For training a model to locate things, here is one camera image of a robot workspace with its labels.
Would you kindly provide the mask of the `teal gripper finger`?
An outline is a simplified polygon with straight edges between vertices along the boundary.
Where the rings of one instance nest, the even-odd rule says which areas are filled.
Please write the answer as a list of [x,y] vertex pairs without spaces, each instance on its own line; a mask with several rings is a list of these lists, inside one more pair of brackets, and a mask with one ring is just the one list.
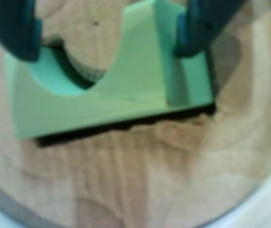
[[245,2],[189,0],[177,19],[176,56],[193,57],[206,50]]
[[24,61],[39,58],[42,21],[34,0],[0,0],[0,44]]

